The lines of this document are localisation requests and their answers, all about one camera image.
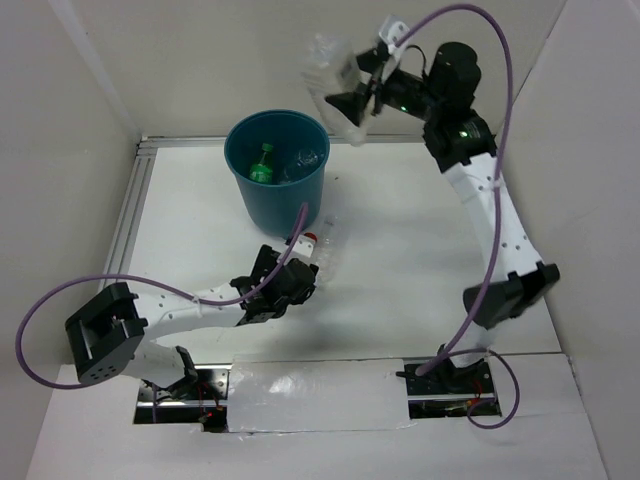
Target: clear plastic bottle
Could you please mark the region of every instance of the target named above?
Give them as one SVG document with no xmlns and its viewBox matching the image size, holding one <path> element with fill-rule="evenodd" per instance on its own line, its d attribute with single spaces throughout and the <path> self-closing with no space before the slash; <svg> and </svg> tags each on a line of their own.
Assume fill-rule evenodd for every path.
<svg viewBox="0 0 640 480">
<path fill-rule="evenodd" d="M 362 145 L 367 137 L 368 123 L 356 127 L 325 101 L 327 95 L 352 92 L 360 83 L 360 69 L 349 39 L 330 34 L 315 35 L 303 61 L 301 74 L 329 130 L 351 145 Z"/>
<path fill-rule="evenodd" d="M 288 164 L 280 173 L 278 185 L 297 182 L 312 173 L 323 158 L 310 148 L 303 148 L 296 153 L 293 162 Z"/>
<path fill-rule="evenodd" d="M 341 262 L 345 232 L 336 215 L 327 215 L 320 227 L 320 235 L 311 255 L 311 263 L 317 265 L 316 285 L 323 286 L 336 274 Z"/>
</svg>

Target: green bottle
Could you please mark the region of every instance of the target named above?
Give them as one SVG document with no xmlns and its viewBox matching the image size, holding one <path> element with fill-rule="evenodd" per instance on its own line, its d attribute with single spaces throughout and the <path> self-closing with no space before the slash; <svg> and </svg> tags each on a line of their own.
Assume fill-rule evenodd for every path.
<svg viewBox="0 0 640 480">
<path fill-rule="evenodd" d="M 273 146 L 268 143 L 262 144 L 262 155 L 260 160 L 251 165 L 249 170 L 249 179 L 257 183 L 271 184 L 273 180 L 273 161 L 271 160 L 271 152 Z"/>
</svg>

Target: white table surface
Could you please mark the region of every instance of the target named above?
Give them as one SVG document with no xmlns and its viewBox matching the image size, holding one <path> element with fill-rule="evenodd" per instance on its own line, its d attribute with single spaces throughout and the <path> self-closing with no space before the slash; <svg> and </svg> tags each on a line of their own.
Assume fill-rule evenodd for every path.
<svg viewBox="0 0 640 480">
<path fill-rule="evenodd" d="M 198 363 L 434 354 L 463 321 L 462 292 L 484 265 L 467 212 L 424 145 L 332 144 L 318 221 L 326 213 L 343 219 L 348 242 L 325 290 L 281 319 L 160 343 L 188 348 Z M 200 290 L 248 274 L 263 243 L 282 246 L 249 219 L 222 144 L 158 149 L 129 273 Z M 560 351 L 545 303 L 509 321 L 495 348 Z"/>
<path fill-rule="evenodd" d="M 490 362 L 507 411 L 513 387 Z M 519 355 L 509 362 L 522 404 L 497 431 L 441 418 L 372 432 L 212 434 L 195 425 L 133 425 L 132 378 L 56 390 L 27 480 L 606 480 L 566 357 Z M 75 380 L 73 367 L 62 367 L 58 381 Z"/>
</svg>

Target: crushed plastic bottle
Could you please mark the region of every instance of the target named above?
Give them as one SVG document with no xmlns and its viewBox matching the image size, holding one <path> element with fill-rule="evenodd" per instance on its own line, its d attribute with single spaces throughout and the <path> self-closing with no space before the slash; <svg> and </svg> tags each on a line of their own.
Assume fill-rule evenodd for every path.
<svg viewBox="0 0 640 480">
<path fill-rule="evenodd" d="M 311 263 L 318 267 L 316 285 L 324 286 L 335 277 L 344 241 L 345 232 L 340 219 L 336 215 L 327 215 L 311 255 Z"/>
<path fill-rule="evenodd" d="M 294 161 L 289 163 L 280 173 L 278 185 L 297 182 L 312 173 L 322 162 L 323 155 L 318 155 L 310 148 L 303 148 L 296 153 Z"/>
</svg>

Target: plastic bottle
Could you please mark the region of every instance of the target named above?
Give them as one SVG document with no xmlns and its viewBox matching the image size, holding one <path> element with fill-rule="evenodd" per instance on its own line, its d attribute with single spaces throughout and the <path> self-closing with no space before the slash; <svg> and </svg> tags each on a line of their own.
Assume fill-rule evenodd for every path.
<svg viewBox="0 0 640 480">
<path fill-rule="evenodd" d="M 249 179 L 257 183 L 271 184 L 273 181 L 273 161 L 271 159 L 271 152 L 273 146 L 268 143 L 262 144 L 262 155 L 260 159 L 251 165 L 249 171 Z"/>
<path fill-rule="evenodd" d="M 313 172 L 322 161 L 320 156 L 310 148 L 303 148 L 280 173 L 278 185 L 297 182 Z"/>
<path fill-rule="evenodd" d="M 351 42 L 341 36 L 315 35 L 309 44 L 301 74 L 329 130 L 351 145 L 362 145 L 367 137 L 368 123 L 356 127 L 324 99 L 327 95 L 352 92 L 360 83 L 360 70 Z"/>
<path fill-rule="evenodd" d="M 326 285 L 335 277 L 340 265 L 344 233 L 340 219 L 336 215 L 327 215 L 324 218 L 318 241 L 311 255 L 311 263 L 318 267 L 316 285 Z"/>
</svg>

